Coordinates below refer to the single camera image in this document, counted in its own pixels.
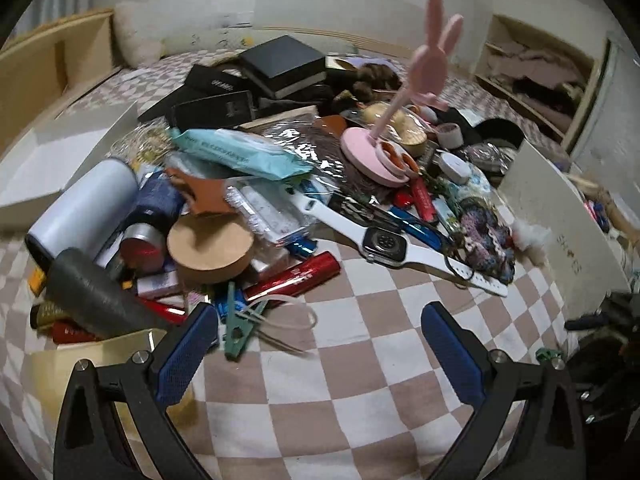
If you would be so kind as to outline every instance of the white smartwatch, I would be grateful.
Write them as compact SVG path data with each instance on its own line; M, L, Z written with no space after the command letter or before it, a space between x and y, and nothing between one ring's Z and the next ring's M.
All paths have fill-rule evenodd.
M309 198L293 188L288 188L287 193L291 203L301 213L317 218L352 240L358 246L360 254L368 262L377 262L396 268L407 263L424 264L445 272L449 276L468 277L467 283L469 285L482 288L482 290L498 296L507 296L507 286L495 278L486 278L478 272L474 273L469 266L451 258L447 262L444 254L427 247L413 245L404 235L379 227L363 227L328 208L319 200Z

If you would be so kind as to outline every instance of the cardboard round lid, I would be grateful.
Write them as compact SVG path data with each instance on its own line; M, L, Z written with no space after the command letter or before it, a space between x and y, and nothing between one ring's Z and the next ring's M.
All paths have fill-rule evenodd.
M167 237L167 250L185 278L219 283L250 263L254 234L238 215L182 216Z

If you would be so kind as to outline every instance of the blue tube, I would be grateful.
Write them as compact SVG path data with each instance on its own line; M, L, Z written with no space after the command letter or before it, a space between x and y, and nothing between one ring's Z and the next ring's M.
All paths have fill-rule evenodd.
M438 252L442 250L442 240L440 239L440 237L429 228L414 223L418 219L411 213L403 211L396 206L391 206L391 208L387 212L394 218L402 221L400 227L405 233L410 234L411 236L420 240L422 243L427 244L431 249L434 249Z

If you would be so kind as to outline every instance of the teal package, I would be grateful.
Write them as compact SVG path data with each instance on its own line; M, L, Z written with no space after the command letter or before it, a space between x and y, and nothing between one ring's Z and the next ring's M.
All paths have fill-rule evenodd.
M186 153L224 164L241 173L283 180L309 173L313 166L270 140L235 130L170 130L172 141Z

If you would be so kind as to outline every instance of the metal bolt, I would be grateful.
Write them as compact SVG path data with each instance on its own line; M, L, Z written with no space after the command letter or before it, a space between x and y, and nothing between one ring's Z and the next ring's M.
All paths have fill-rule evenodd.
M135 364L137 365L142 365L146 363L148 359L149 359L149 352L147 352L146 350L138 350L131 356L131 360L135 362Z
M498 349L491 350L490 356L491 356L491 359L494 361L494 363L498 363L498 364L505 363L509 360L509 356L507 355L507 352L505 352L504 350L498 350Z
M78 370L79 372L84 372L88 367L89 367L88 359L80 359L75 366L76 370Z
M551 365L556 370L564 370L564 361L562 361L562 358L560 357L552 357Z

